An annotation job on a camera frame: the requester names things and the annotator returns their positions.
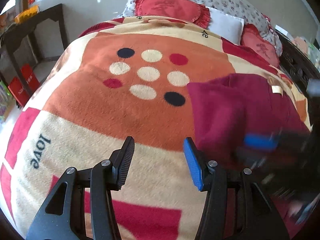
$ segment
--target red box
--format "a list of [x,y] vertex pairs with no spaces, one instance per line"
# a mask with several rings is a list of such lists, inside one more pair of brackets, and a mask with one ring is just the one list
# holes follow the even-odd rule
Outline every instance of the red box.
[[[40,86],[40,83],[33,73],[32,68],[29,66],[29,64],[25,64],[22,66],[21,72],[31,91],[34,93]],[[30,99],[30,96],[24,90],[20,80],[17,77],[12,79],[8,89],[21,106],[25,106]]]

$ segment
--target blanket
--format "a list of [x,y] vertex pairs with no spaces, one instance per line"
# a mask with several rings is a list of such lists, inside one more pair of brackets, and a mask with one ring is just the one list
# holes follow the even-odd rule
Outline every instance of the blanket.
[[[182,152],[184,138],[195,135],[186,85],[231,73],[281,86],[310,128],[307,100],[284,73],[192,23],[139,16],[84,32],[28,101],[10,137],[0,179],[19,233],[25,237],[66,168],[93,167],[130,135],[136,145],[127,181],[112,192],[122,238],[194,239],[206,193],[193,185]],[[86,191],[92,237],[89,199]]]

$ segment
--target blue object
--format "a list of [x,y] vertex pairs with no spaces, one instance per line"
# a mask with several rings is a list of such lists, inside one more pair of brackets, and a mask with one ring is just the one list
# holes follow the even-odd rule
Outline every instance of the blue object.
[[250,148],[272,152],[277,148],[278,141],[270,136],[247,134],[244,137],[244,144]]
[[183,152],[186,157],[189,171],[193,180],[193,184],[198,188],[198,190],[202,190],[204,187],[202,181],[202,171],[200,165],[193,153],[192,147],[188,142],[188,139],[183,141]]

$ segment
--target dark wooden table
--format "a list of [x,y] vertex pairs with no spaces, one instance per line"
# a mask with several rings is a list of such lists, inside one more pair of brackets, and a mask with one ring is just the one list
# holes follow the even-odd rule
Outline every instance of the dark wooden table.
[[25,89],[25,91],[28,93],[29,96],[32,95],[32,91],[28,86],[26,80],[23,78],[20,67],[13,53],[19,48],[22,39],[28,36],[32,41],[32,45],[33,45],[32,49],[34,50],[36,56],[39,57],[40,62],[58,60],[59,56],[50,57],[50,58],[41,57],[38,44],[36,43],[34,30],[36,29],[39,23],[43,22],[46,19],[51,19],[55,22],[56,21],[59,22],[62,45],[63,45],[63,49],[65,50],[68,47],[69,42],[67,38],[66,28],[64,25],[62,4],[58,4],[56,6],[48,8],[47,10],[41,11],[19,25],[14,25],[8,31],[6,31],[2,36],[0,55],[3,52],[7,51],[9,60],[11,61],[11,64],[16,72],[16,75],[19,78],[23,88]]

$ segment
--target wall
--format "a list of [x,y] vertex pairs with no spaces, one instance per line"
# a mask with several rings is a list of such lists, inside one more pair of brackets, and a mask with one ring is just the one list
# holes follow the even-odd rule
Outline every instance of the wall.
[[293,37],[304,36],[315,40],[318,26],[301,0],[247,0],[263,14],[271,18],[271,24],[279,25]]

